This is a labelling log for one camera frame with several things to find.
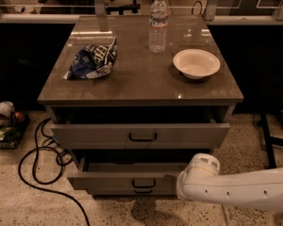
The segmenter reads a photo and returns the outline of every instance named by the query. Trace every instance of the terrazzo floor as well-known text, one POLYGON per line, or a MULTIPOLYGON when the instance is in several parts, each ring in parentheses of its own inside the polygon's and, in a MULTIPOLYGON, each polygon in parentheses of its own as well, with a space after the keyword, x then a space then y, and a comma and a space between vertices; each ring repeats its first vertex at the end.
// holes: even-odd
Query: terrazzo floor
MULTIPOLYGON (((9 225, 87 225, 84 216, 73 201, 57 194, 27 186, 18 175, 18 165, 23 156, 35 147, 34 133, 37 125, 48 118, 46 112, 29 111, 31 119, 25 135, 16 150, 0 150, 0 226, 9 225)), ((221 174, 263 170, 268 167, 261 128, 257 126, 259 115, 234 114, 229 133, 212 154, 221 162, 221 174)), ((271 134, 283 137, 283 129, 275 116, 268 115, 271 134)), ((44 137, 38 135, 38 141, 44 137)), ((275 147, 275 159, 283 167, 283 148, 275 147)), ((35 154, 22 166, 23 176, 34 183, 31 167, 35 154)), ((41 180, 56 177, 59 168, 56 156, 41 151, 37 173, 41 180)), ((283 214, 257 209, 240 208, 201 202, 185 202, 176 197, 98 197, 85 191, 75 191, 66 175, 75 172, 71 163, 62 177, 54 184, 41 186, 73 196, 85 209, 90 225, 132 226, 188 226, 188 225, 283 225, 283 214)))

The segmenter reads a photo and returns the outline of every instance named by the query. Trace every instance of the snack bag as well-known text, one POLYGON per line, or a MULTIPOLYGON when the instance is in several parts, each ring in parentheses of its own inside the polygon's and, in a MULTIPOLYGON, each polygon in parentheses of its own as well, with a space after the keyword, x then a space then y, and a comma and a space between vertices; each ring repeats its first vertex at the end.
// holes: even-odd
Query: snack bag
POLYGON ((84 45, 75 55, 64 79, 93 79, 105 76, 111 72, 116 58, 116 38, 109 46, 84 45))

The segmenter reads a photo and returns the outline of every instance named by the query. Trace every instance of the black cable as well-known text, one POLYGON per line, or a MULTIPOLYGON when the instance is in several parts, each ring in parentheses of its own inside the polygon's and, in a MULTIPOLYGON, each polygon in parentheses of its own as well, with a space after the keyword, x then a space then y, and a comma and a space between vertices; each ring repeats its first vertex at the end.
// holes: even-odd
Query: black cable
POLYGON ((192 5, 192 8, 191 8, 191 15, 194 14, 194 7, 196 6, 196 4, 199 4, 199 6, 200 6, 199 14, 202 15, 202 3, 201 3, 201 1, 199 1, 199 0, 197 0, 196 2, 194 2, 194 4, 192 5))
POLYGON ((83 206, 80 204, 80 202, 78 200, 76 200, 74 197, 72 197, 71 195, 68 195, 66 193, 63 193, 63 192, 59 192, 59 191, 56 191, 56 190, 52 190, 52 189, 47 189, 47 188, 43 188, 43 187, 39 187, 39 186, 34 186, 32 184, 30 184, 22 175, 22 172, 21 172, 21 167, 22 167, 22 164, 24 163, 24 161, 27 159, 27 157, 33 153, 36 154, 35 156, 35 160, 34 160, 34 164, 33 164, 33 167, 32 167, 32 175, 33 175, 33 178, 34 180, 38 183, 38 184, 41 184, 41 185, 50 185, 50 184, 53 184, 54 182, 56 182, 63 174, 64 172, 64 169, 65 169, 65 166, 67 166, 68 164, 70 164, 72 162, 72 159, 69 160, 68 162, 66 163, 62 163, 62 156, 64 156, 67 151, 63 151, 63 152, 59 152, 58 150, 56 150, 55 148, 53 147, 50 147, 51 144, 55 143, 55 141, 52 139, 52 137, 46 135, 44 132, 43 132, 43 129, 44 129, 44 126, 50 121, 50 119, 46 119, 44 121, 42 121, 41 123, 39 123, 39 125, 36 127, 36 130, 35 130, 35 144, 36 144, 36 148, 29 151, 20 161, 19 163, 19 166, 18 166, 18 174, 20 176, 20 179, 28 186, 31 186, 35 189, 38 189, 38 190, 41 190, 41 191, 45 191, 45 192, 50 192, 50 193, 55 193, 55 194, 59 194, 59 195, 62 195, 72 201, 74 201, 78 207, 80 208, 80 210, 82 211, 83 215, 84 215, 84 218, 86 220, 86 223, 88 226, 90 226, 90 223, 89 223, 89 219, 88 219, 88 216, 83 208, 83 206), (46 144, 42 144, 42 147, 39 147, 38 145, 38 137, 37 137, 37 134, 38 134, 38 131, 40 130, 41 128, 41 132, 42 132, 42 135, 44 137, 47 137, 47 139, 45 140, 46 144), (60 166, 60 171, 59 171, 59 174, 58 176, 52 180, 52 181, 49 181, 49 182, 42 182, 40 181, 38 178, 37 178, 37 166, 38 166, 38 160, 39 160, 39 152, 40 151, 52 151, 54 153, 57 154, 57 158, 56 158, 56 161, 58 163, 58 165, 60 166))

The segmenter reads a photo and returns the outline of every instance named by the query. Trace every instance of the drawer handle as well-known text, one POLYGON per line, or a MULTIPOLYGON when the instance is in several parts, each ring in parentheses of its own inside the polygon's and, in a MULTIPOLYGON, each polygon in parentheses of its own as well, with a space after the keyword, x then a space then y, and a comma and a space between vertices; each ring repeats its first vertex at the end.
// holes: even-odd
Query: drawer handle
POLYGON ((143 191, 143 192, 141 192, 141 191, 137 191, 137 190, 134 190, 134 192, 135 192, 135 193, 139 193, 139 194, 150 194, 150 193, 152 193, 152 192, 153 192, 153 190, 143 191))
POLYGON ((132 137, 132 134, 129 133, 129 139, 130 139, 131 141, 136 141, 136 142, 156 141, 157 138, 158 138, 158 134, 157 134, 157 133, 155 133, 155 134, 154 134, 154 137, 153 137, 153 138, 150 138, 150 139, 135 139, 135 138, 132 137))
POLYGON ((151 186, 136 186, 134 180, 132 180, 133 187, 137 189, 153 188, 154 186, 156 186, 156 184, 157 184, 157 180, 153 180, 153 184, 151 186))

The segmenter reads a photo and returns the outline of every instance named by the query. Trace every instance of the white bowl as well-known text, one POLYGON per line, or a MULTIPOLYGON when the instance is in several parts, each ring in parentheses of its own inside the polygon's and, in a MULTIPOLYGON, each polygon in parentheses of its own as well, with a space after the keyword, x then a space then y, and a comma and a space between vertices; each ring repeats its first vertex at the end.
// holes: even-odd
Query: white bowl
POLYGON ((190 79, 202 79, 215 74, 220 69, 218 57, 199 49, 180 51, 173 58, 173 63, 190 79))

